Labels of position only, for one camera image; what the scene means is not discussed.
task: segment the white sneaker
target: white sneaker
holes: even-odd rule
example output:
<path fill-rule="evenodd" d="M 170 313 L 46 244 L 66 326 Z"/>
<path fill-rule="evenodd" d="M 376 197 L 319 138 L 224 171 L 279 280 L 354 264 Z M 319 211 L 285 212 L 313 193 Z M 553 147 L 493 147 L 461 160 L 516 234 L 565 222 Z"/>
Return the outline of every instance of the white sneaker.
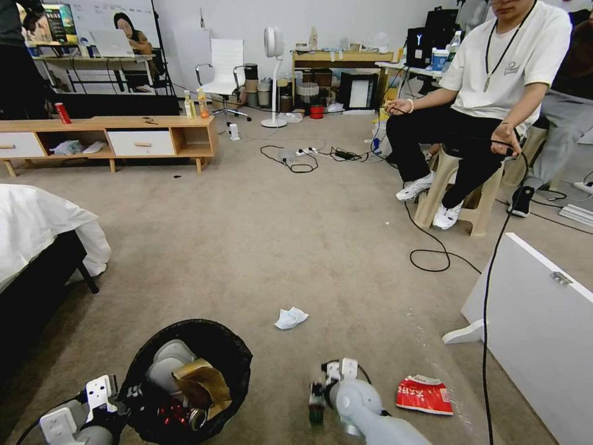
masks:
<path fill-rule="evenodd" d="M 397 199 L 407 201 L 416 198 L 421 192 L 431 187 L 433 179 L 434 172 L 431 171 L 427 176 L 410 182 L 407 187 L 397 192 Z"/>
<path fill-rule="evenodd" d="M 432 225 L 439 229 L 447 230 L 453 227 L 459 218 L 459 212 L 461 211 L 461 204 L 452 209 L 445 208 L 443 204 L 439 205 L 436 215 L 432 220 Z"/>

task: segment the crumpled paper bag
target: crumpled paper bag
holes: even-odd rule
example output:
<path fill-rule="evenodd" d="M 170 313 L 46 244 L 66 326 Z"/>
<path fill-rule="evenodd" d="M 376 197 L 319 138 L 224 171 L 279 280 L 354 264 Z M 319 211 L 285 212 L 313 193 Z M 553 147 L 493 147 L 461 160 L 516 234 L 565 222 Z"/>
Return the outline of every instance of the crumpled paper bag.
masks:
<path fill-rule="evenodd" d="M 173 371 L 179 389 L 191 405 L 208 412 L 208 420 L 230 406 L 230 390 L 221 372 L 203 358 Z"/>

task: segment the red bucket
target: red bucket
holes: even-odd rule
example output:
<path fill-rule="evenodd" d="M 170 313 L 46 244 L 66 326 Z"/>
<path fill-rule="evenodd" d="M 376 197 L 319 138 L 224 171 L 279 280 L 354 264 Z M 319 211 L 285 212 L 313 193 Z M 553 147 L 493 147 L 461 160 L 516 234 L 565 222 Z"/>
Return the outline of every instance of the red bucket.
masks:
<path fill-rule="evenodd" d="M 311 105 L 310 115 L 312 119 L 323 119 L 323 106 Z"/>

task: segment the white fan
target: white fan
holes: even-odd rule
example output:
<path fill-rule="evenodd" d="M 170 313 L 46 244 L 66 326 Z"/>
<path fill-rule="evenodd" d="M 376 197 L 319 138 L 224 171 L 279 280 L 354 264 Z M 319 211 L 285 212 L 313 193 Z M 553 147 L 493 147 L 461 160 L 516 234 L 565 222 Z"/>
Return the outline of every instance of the white fan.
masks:
<path fill-rule="evenodd" d="M 276 66 L 274 67 L 274 75 L 272 76 L 272 119 L 265 119 L 261 121 L 264 127 L 279 128 L 286 125 L 286 121 L 276 119 L 276 94 L 277 94 L 277 76 L 280 65 L 284 60 L 284 36 L 282 31 L 277 27 L 267 27 L 264 30 L 264 48 L 267 57 L 276 58 Z"/>

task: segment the wooden cabinet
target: wooden cabinet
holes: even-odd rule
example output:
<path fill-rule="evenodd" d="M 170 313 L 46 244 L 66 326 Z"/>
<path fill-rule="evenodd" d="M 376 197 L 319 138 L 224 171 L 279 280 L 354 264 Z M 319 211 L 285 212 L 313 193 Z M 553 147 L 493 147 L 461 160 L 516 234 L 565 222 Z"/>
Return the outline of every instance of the wooden cabinet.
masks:
<path fill-rule="evenodd" d="M 104 142 L 98 153 L 62 156 L 51 149 L 66 140 L 83 145 Z M 218 146 L 214 117 L 188 119 L 184 116 L 151 116 L 148 118 L 93 117 L 74 119 L 71 124 L 59 120 L 0 121 L 0 159 L 9 174 L 16 176 L 11 159 L 108 159 L 115 172 L 119 158 L 190 158 L 198 172 L 213 158 Z"/>

